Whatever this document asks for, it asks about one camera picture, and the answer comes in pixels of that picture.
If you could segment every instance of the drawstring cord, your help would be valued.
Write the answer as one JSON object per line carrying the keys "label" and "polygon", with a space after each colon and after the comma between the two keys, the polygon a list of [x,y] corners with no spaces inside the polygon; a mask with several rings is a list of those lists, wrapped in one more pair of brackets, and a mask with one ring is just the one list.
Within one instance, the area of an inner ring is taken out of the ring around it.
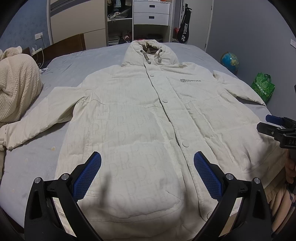
{"label": "drawstring cord", "polygon": [[141,50],[141,53],[143,53],[144,58],[146,59],[147,63],[151,64],[151,60],[148,58],[148,55],[143,50]]}
{"label": "drawstring cord", "polygon": [[159,63],[161,63],[161,57],[160,57],[160,53],[162,52],[163,50],[162,49],[160,49],[159,51],[158,51],[158,54],[157,54],[157,59],[158,59],[158,62]]}

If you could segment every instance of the blue wall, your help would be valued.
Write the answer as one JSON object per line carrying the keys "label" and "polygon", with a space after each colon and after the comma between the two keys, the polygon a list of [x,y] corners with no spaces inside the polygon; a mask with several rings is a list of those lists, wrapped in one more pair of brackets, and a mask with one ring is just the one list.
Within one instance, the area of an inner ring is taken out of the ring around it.
{"label": "blue wall", "polygon": [[47,0],[28,0],[15,14],[0,38],[0,49],[21,46],[23,49],[36,44],[37,49],[45,48],[42,39],[35,40],[35,34],[43,33],[46,46],[49,37],[46,18]]}
{"label": "blue wall", "polygon": [[267,103],[273,115],[296,119],[296,40],[268,0],[215,0],[207,53],[217,61],[226,51],[239,58],[238,78],[251,84],[257,73],[276,85]]}

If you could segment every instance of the blue globe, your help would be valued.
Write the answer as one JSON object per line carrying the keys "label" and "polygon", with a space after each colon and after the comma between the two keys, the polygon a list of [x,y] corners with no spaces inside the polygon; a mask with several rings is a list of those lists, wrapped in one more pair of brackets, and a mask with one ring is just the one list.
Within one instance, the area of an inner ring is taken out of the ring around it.
{"label": "blue globe", "polygon": [[236,57],[235,54],[226,52],[222,55],[220,64],[226,67],[231,73],[237,74],[239,69],[239,59]]}

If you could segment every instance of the green bag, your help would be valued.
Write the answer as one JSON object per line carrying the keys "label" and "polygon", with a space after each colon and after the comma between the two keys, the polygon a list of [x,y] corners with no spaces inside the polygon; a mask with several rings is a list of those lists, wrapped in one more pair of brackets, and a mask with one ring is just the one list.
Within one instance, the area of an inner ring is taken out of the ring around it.
{"label": "green bag", "polygon": [[258,73],[251,88],[267,103],[274,92],[275,85],[271,83],[270,75]]}

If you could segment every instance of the mattress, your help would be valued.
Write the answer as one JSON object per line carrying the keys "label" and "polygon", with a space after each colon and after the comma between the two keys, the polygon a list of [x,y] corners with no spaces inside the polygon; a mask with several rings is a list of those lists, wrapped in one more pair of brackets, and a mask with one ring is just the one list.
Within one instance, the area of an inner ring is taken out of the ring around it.
{"label": "mattress", "polygon": [[[121,65],[129,44],[86,50],[54,59],[42,74],[44,83],[39,97],[30,106],[27,115],[56,86],[78,86],[83,79],[115,64]],[[167,43],[179,58],[179,62],[193,62],[211,72],[218,70],[234,76],[203,50],[178,43]],[[270,114],[264,106],[243,102],[261,121]],[[25,210],[32,183],[36,177],[54,179],[59,152],[69,123],[60,123],[37,135],[23,145],[8,150],[4,174],[0,185],[0,206],[21,226],[24,226]]]}

